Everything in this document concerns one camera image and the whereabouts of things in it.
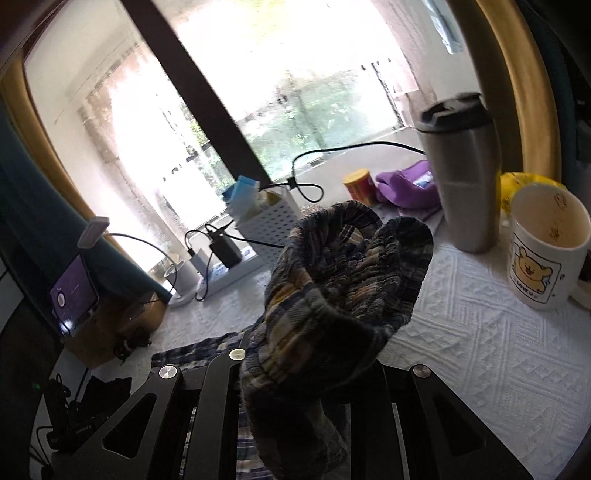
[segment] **white basket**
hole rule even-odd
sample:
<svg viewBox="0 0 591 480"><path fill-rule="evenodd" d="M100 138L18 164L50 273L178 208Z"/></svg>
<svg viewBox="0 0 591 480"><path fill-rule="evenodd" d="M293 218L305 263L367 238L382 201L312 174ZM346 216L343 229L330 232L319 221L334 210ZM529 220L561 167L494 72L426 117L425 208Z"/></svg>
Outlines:
<svg viewBox="0 0 591 480"><path fill-rule="evenodd" d="M280 190L280 192L277 192L281 196L279 202L263 210L256 217L236 225L236 230L245 239L276 245L285 245L287 243L287 237L296 222L301 218L301 210L286 188ZM272 271L283 250L267 247L266 245L250 245L256 254L261 257L263 263Z"/></svg>

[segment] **silver bolt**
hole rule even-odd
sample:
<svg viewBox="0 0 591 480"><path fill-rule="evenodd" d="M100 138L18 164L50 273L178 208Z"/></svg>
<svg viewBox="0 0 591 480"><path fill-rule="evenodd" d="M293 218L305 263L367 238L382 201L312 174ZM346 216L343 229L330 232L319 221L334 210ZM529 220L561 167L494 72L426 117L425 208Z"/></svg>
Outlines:
<svg viewBox="0 0 591 480"><path fill-rule="evenodd" d="M431 375L431 369L427 365L415 365L413 373L419 378L427 378Z"/></svg>
<svg viewBox="0 0 591 480"><path fill-rule="evenodd" d="M230 358L232 360L244 360L244 348L235 348L230 352Z"/></svg>
<svg viewBox="0 0 591 480"><path fill-rule="evenodd" d="M162 378L173 378L177 372L178 370L174 365L164 365L158 372L158 375Z"/></svg>

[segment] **water bottle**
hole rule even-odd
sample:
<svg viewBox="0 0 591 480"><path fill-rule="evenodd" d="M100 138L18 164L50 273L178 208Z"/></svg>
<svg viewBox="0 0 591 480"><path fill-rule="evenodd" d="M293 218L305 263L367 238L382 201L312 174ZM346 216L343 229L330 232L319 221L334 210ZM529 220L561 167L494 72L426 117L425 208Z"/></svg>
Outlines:
<svg viewBox="0 0 591 480"><path fill-rule="evenodd" d="M484 253L499 238L501 151L479 93L461 93L420 115L421 142L454 246Z"/></svg>

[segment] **window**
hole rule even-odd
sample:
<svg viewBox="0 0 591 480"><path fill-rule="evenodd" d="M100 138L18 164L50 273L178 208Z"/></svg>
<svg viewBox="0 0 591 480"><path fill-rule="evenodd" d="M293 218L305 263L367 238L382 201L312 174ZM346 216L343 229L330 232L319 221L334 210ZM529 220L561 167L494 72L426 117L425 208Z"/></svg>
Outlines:
<svg viewBox="0 0 591 480"><path fill-rule="evenodd" d="M112 231L182 257L184 233L223 211L220 195L237 162L260 162L279 180L303 151L370 140L405 124L404 95L417 85L371 0L155 4L256 157L232 160L223 139L209 141L193 114L208 122L216 115L187 107L119 0L70 0L25 70L64 167L96 214L111 218ZM159 35L143 32L148 43ZM158 252L121 243L161 277Z"/></svg>

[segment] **yellow plastic bag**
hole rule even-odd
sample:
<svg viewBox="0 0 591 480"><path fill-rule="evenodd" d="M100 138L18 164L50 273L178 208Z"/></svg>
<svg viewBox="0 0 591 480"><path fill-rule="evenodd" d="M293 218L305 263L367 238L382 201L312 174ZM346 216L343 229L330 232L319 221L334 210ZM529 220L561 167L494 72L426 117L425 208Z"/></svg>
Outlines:
<svg viewBox="0 0 591 480"><path fill-rule="evenodd" d="M501 175L501 208L507 213L511 213L511 199L513 195L521 187L525 187L530 183L547 183L564 189L566 188L561 183L550 180L542 175L510 171Z"/></svg>

